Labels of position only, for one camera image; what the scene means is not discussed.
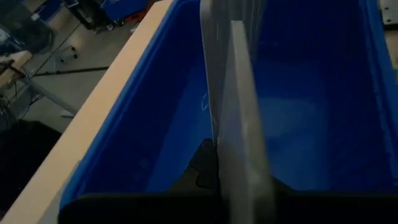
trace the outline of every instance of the metal frame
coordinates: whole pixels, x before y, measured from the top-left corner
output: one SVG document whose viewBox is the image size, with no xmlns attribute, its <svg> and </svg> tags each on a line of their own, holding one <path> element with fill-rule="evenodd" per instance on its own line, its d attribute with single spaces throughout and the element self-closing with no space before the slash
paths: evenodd
<svg viewBox="0 0 398 224">
<path fill-rule="evenodd" d="M 24 82 L 28 87 L 34 90 L 36 93 L 48 98 L 56 105 L 60 106 L 64 110 L 68 111 L 72 115 L 76 115 L 78 110 L 74 108 L 72 105 L 68 104 L 67 102 L 63 101 L 61 98 L 55 96 L 51 92 L 47 91 L 45 88 L 41 87 L 35 81 L 33 81 L 28 75 L 21 72 L 20 70 L 16 69 L 11 65 L 9 62 L 0 62 L 0 65 L 6 67 L 7 69 L 11 69 L 13 72 L 19 75 L 19 78 L 22 82 Z"/>
</svg>

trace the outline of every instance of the wooden board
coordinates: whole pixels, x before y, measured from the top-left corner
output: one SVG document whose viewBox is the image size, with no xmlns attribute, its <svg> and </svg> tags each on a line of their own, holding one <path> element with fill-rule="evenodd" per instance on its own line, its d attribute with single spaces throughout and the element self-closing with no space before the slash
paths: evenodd
<svg viewBox="0 0 398 224">
<path fill-rule="evenodd" d="M 11 54 L 8 57 L 0 56 L 0 62 L 5 62 L 10 59 L 14 60 L 12 66 L 16 69 L 20 69 L 25 63 L 32 57 L 32 54 L 28 51 L 17 52 Z M 14 78 L 15 72 L 12 70 L 6 70 L 0 75 L 0 89 L 6 85 L 8 85 L 12 79 Z"/>
<path fill-rule="evenodd" d="M 171 2 L 152 6 L 1 224 L 56 223 L 60 189 L 85 155 Z"/>
<path fill-rule="evenodd" d="M 398 68 L 398 30 L 387 31 L 386 42 L 390 51 L 392 66 Z"/>
</svg>

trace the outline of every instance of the black object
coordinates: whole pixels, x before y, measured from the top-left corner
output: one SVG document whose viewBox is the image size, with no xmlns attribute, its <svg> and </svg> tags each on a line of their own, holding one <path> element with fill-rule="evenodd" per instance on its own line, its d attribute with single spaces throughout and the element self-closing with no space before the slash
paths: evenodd
<svg viewBox="0 0 398 224">
<path fill-rule="evenodd" d="M 55 72 L 43 72 L 43 73 L 36 73 L 34 76 L 40 77 L 40 76 L 47 76 L 47 75 L 65 75 L 65 74 L 73 74 L 73 73 L 81 73 L 81 72 L 106 71 L 108 68 L 109 68 L 109 66 L 96 67 L 96 68 L 82 68 L 82 69 L 55 71 Z"/>
<path fill-rule="evenodd" d="M 113 27 L 113 22 L 95 0 L 63 0 L 63 2 L 86 29 Z"/>
<path fill-rule="evenodd" d="M 296 191 L 273 178 L 276 214 L 269 223 L 384 223 L 395 219 L 398 195 Z M 216 148 L 204 140 L 168 192 L 85 195 L 61 209 L 58 223 L 230 223 L 221 199 Z"/>
<path fill-rule="evenodd" d="M 60 136 L 37 121 L 19 121 L 0 133 L 0 213 L 11 207 Z"/>
</svg>

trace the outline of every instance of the floor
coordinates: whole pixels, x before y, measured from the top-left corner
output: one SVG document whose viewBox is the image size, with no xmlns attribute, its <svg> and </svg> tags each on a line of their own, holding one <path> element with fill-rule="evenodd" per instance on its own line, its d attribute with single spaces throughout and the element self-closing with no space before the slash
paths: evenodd
<svg viewBox="0 0 398 224">
<path fill-rule="evenodd" d="M 126 24 L 111 32 L 95 34 L 86 30 L 79 22 L 70 17 L 69 21 L 58 32 L 59 37 L 53 46 L 53 51 L 63 49 L 69 45 L 76 47 L 78 58 L 70 59 L 64 64 L 57 63 L 54 66 L 53 57 L 43 54 L 35 56 L 26 66 L 27 72 L 46 72 L 56 70 L 73 70 L 79 68 L 105 67 L 109 66 L 119 51 L 129 39 L 133 24 Z M 57 95 L 76 109 L 80 109 L 105 71 L 90 73 L 74 73 L 70 75 L 56 75 L 46 77 L 34 77 L 34 80 Z M 41 121 L 42 123 L 64 132 L 71 118 L 60 116 L 62 109 L 46 98 L 34 103 L 24 116 L 26 120 Z"/>
</svg>

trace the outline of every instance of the desk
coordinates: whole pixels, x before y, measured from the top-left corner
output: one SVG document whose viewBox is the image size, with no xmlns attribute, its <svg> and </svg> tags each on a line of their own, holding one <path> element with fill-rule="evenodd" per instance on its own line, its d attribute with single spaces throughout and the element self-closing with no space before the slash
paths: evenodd
<svg viewBox="0 0 398 224">
<path fill-rule="evenodd" d="M 0 62 L 6 62 L 8 60 L 14 60 L 12 66 L 16 69 L 21 69 L 23 65 L 32 57 L 32 54 L 28 51 L 17 52 L 11 54 L 8 57 L 0 56 Z M 15 72 L 8 69 L 0 74 L 0 89 L 4 86 L 8 86 L 16 78 Z"/>
<path fill-rule="evenodd" d="M 77 110 L 70 106 L 68 103 L 63 101 L 61 98 L 55 96 L 51 92 L 47 91 L 45 88 L 41 87 L 39 84 L 37 84 L 35 81 L 33 81 L 31 78 L 29 78 L 26 74 L 22 73 L 20 69 L 22 66 L 32 57 L 32 54 L 29 53 L 28 51 L 23 51 L 23 52 L 18 52 L 15 54 L 11 54 L 9 57 L 1 57 L 0 62 L 5 62 L 10 59 L 14 60 L 14 63 L 12 63 L 12 68 L 9 68 L 5 71 L 3 71 L 0 74 L 0 90 L 4 86 L 8 86 L 10 83 L 15 82 L 16 80 L 20 80 L 29 87 L 36 93 L 48 98 L 51 100 L 53 103 L 56 105 L 59 105 L 61 108 L 64 110 L 68 111 L 72 115 L 77 114 Z"/>
<path fill-rule="evenodd" d="M 85 155 L 172 0 L 155 3 L 1 224 L 56 223 L 59 196 Z"/>
</svg>

